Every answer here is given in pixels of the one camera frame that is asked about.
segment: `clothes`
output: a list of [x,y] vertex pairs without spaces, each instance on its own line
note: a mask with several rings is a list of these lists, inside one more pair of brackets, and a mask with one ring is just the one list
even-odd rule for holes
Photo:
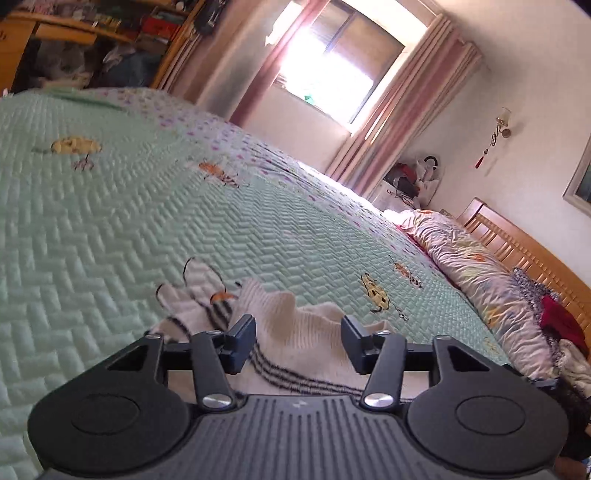
[[570,340],[562,339],[558,344],[562,351],[562,357],[558,362],[560,376],[577,387],[585,398],[591,397],[591,365]]
[[[266,292],[254,279],[246,280],[238,299],[210,304],[224,290],[219,276],[206,264],[189,260],[186,286],[163,285],[157,298],[170,316],[151,329],[165,340],[186,342],[187,336],[212,328],[227,330],[243,314],[256,319],[257,342],[238,375],[228,375],[232,388],[245,394],[329,395],[359,397],[368,376],[351,366],[340,340],[343,311],[334,303],[296,306],[287,291]],[[368,332],[392,330],[386,321],[366,327]],[[195,401],[191,372],[169,372],[168,386],[185,401]],[[405,375],[403,398],[427,388],[426,372]]]
[[542,309],[540,320],[542,330],[551,331],[559,339],[570,340],[585,357],[589,356],[585,333],[570,312],[550,295],[542,298]]

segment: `curtain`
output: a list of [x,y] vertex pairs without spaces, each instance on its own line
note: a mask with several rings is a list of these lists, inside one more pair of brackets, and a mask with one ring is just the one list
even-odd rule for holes
[[439,15],[429,26],[362,128],[340,149],[326,174],[368,197],[476,70],[481,54]]
[[264,93],[273,85],[279,74],[281,62],[287,55],[290,43],[301,30],[308,28],[318,18],[330,0],[309,0],[294,22],[279,39],[275,48],[269,53],[254,80],[246,90],[238,107],[232,114],[230,121],[239,127],[244,126],[246,120],[260,103]]
[[272,50],[265,37],[289,1],[229,1],[213,34],[176,66],[170,93],[229,119]]

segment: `pink curtain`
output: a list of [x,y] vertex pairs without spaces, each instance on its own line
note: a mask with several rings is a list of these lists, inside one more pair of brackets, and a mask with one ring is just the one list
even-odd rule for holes
[[230,121],[233,124],[236,124],[239,127],[244,126],[248,117],[261,101],[264,93],[271,87],[271,85],[273,85],[273,82],[277,78],[281,68],[281,62],[285,58],[285,55],[287,55],[292,40],[296,37],[298,32],[312,25],[314,20],[318,18],[329,2],[330,0],[308,1],[306,6],[302,9],[285,34],[279,39],[275,48],[273,48],[271,53],[269,53],[269,56],[263,62],[263,65],[230,118]]
[[394,76],[363,127],[326,174],[368,197],[408,143],[437,116],[476,70],[480,52],[439,15]]

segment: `white wall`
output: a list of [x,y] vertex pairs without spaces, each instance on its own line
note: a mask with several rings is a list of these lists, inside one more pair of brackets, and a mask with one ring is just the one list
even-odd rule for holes
[[[588,47],[591,28],[584,32],[572,41]],[[562,52],[513,78],[481,68],[405,157],[435,155],[444,166],[430,208],[457,216],[480,197],[591,286],[591,219],[562,199],[591,134],[591,50],[564,43]],[[477,170],[502,106],[513,111],[513,136]]]
[[265,92],[244,130],[320,172],[350,137],[341,124],[277,85]]

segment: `wooden cabinet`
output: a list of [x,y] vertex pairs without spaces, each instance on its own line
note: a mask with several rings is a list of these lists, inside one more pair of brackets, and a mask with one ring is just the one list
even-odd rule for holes
[[12,87],[22,52],[35,27],[27,20],[4,20],[0,22],[0,92]]

